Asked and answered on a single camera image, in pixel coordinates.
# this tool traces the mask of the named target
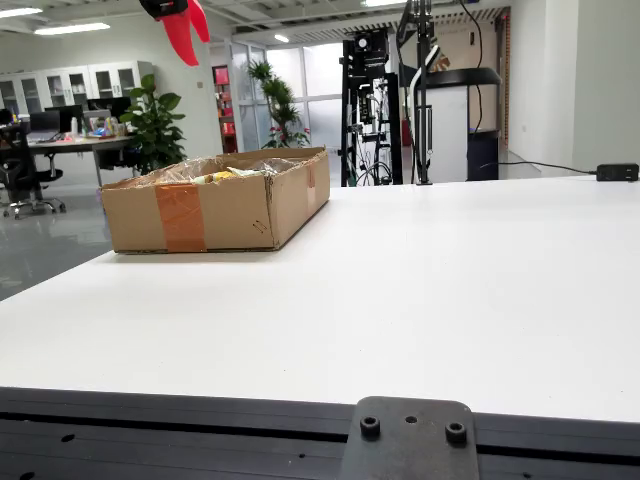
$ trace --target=orange packing tape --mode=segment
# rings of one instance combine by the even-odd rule
[[[313,162],[307,163],[307,187],[315,188],[316,186],[316,164]]]
[[[196,185],[157,185],[156,201],[160,210],[167,250],[206,252],[204,221]]]
[[[307,164],[307,215],[311,216],[316,211],[316,164]]]

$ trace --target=open cardboard box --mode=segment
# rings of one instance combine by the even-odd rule
[[[102,187],[113,249],[126,253],[277,250],[329,199],[325,148],[277,148],[198,161],[199,175],[245,170],[260,159],[297,165],[278,174],[197,185],[189,162]],[[193,175],[193,164],[190,168]]]

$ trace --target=screw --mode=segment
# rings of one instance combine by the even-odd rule
[[[360,432],[368,439],[376,439],[380,436],[380,420],[376,417],[362,417],[360,419]]]
[[[445,434],[447,442],[453,445],[466,445],[467,443],[467,429],[464,425],[458,422],[451,422],[445,428]]]

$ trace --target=white table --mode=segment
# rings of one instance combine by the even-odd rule
[[[61,153],[82,153],[93,152],[93,160],[96,164],[96,174],[98,185],[102,186],[102,175],[100,175],[100,158],[98,152],[105,150],[122,150],[133,141],[133,137],[113,137],[113,138],[81,138],[70,142],[45,142],[29,145],[29,150],[33,155],[58,155]]]
[[[108,253],[0,303],[0,385],[640,421],[640,183],[332,190],[275,253]]]

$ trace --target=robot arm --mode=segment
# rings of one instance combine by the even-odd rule
[[[210,40],[207,17],[198,0],[140,0],[156,21],[164,24],[171,46],[190,67],[198,65],[191,43],[191,25],[203,43]]]

